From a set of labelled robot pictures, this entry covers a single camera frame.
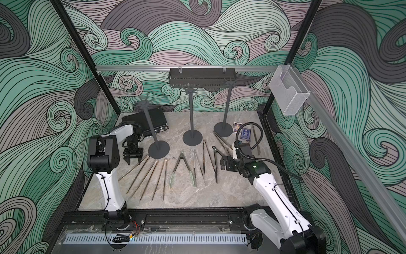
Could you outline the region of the dark slim steel tongs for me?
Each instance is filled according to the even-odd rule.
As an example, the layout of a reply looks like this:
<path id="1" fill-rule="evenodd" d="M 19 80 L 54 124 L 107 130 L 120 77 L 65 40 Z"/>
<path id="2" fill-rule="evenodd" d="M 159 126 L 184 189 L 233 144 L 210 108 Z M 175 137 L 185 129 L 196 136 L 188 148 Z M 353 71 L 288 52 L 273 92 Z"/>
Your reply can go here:
<path id="1" fill-rule="evenodd" d="M 206 163 L 206 157 L 205 156 L 208 155 L 208 160 L 209 160 L 209 162 L 210 162 L 210 164 L 212 166 L 212 169 L 213 169 L 214 173 L 216 173 L 216 169 L 215 169 L 214 163 L 212 161 L 211 154 L 210 154 L 210 152 L 208 150 L 208 145 L 207 145 L 207 142 L 206 142 L 205 139 L 203 140 L 203 150 L 204 150 L 204 154 L 203 154 L 204 165 Z"/>

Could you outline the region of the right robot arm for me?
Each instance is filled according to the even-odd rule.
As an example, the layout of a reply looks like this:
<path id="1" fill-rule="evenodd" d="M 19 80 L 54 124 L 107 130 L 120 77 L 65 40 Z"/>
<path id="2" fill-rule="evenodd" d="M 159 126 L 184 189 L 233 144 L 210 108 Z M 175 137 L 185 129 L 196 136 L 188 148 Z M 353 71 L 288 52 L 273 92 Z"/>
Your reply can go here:
<path id="1" fill-rule="evenodd" d="M 311 223 L 294 207 L 271 170 L 264 162 L 224 156 L 220 160 L 222 170 L 234 171 L 249 180 L 262 195 L 274 216 L 263 208 L 248 212 L 248 228 L 259 229 L 278 247 L 281 254 L 325 254 L 327 236 L 324 231 Z"/>

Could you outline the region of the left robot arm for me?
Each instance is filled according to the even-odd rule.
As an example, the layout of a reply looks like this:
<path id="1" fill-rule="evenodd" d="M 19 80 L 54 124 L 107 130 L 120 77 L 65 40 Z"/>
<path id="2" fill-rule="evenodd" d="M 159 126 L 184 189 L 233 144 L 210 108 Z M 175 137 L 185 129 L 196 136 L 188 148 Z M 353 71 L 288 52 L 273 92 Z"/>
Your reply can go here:
<path id="1" fill-rule="evenodd" d="M 105 198 L 104 218 L 130 223 L 125 199 L 119 188 L 117 170 L 120 160 L 130 164 L 131 159 L 141 163 L 143 148 L 139 147 L 141 127 L 129 122 L 121 123 L 107 134 L 90 137 L 87 165 L 98 175 Z"/>

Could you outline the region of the black locking tongs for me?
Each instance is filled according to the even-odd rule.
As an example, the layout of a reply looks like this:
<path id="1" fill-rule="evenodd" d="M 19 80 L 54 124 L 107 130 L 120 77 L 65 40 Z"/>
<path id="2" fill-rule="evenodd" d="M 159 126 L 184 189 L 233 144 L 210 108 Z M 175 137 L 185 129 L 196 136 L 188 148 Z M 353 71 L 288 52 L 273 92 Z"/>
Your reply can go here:
<path id="1" fill-rule="evenodd" d="M 214 172 L 215 172 L 215 181 L 218 184 L 218 165 L 217 165 L 217 155 L 219 154 L 218 149 L 216 146 L 212 146 L 213 154 L 214 154 Z"/>

